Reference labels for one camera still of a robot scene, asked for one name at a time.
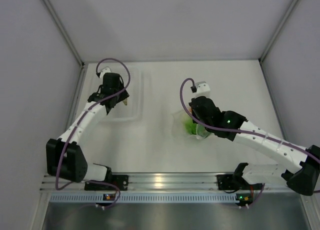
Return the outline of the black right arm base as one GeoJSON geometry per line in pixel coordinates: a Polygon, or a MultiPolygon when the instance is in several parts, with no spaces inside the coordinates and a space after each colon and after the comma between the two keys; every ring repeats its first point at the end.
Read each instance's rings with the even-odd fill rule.
{"type": "Polygon", "coordinates": [[[242,177],[233,174],[217,175],[218,189],[227,192],[236,192],[239,190],[250,190],[250,184],[242,177]]]}

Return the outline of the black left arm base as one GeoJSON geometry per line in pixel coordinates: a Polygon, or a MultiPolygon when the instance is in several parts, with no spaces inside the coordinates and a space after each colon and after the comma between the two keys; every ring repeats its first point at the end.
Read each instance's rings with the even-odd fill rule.
{"type": "Polygon", "coordinates": [[[127,191],[129,185],[129,176],[122,174],[115,174],[108,181],[86,181],[85,191],[111,191],[115,190],[116,186],[120,191],[127,191]]]}

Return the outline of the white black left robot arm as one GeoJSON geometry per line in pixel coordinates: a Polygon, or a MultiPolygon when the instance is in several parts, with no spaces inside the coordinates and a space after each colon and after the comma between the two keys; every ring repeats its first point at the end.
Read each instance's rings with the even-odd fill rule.
{"type": "Polygon", "coordinates": [[[57,139],[48,140],[46,164],[51,176],[75,183],[95,181],[102,190],[107,190],[113,184],[111,168],[90,164],[83,147],[95,126],[129,94],[120,74],[103,71],[99,78],[101,84],[89,96],[81,114],[57,139]]]}

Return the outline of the green fake lettuce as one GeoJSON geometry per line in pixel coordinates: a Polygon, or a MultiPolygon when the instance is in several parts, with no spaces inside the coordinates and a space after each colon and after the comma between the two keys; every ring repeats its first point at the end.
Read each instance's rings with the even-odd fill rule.
{"type": "Polygon", "coordinates": [[[184,130],[186,131],[187,134],[189,135],[197,135],[197,127],[198,124],[193,122],[193,119],[191,118],[186,118],[183,120],[183,126],[184,130]]]}

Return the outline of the clear polka dot zip bag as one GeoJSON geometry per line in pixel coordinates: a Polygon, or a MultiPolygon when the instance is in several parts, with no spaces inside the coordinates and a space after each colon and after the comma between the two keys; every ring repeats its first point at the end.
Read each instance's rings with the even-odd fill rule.
{"type": "Polygon", "coordinates": [[[203,140],[211,133],[204,126],[193,122],[193,119],[182,109],[172,114],[172,135],[177,139],[203,140]]]}

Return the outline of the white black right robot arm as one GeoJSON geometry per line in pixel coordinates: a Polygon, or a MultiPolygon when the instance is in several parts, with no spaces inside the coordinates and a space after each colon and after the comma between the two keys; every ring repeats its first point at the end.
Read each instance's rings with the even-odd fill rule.
{"type": "Polygon", "coordinates": [[[220,111],[207,97],[193,98],[189,103],[192,116],[205,124],[207,131],[219,138],[243,144],[273,159],[276,164],[240,163],[232,180],[240,189],[248,185],[286,185],[298,194],[316,193],[320,175],[320,149],[294,145],[273,136],[234,111],[220,111]]]}

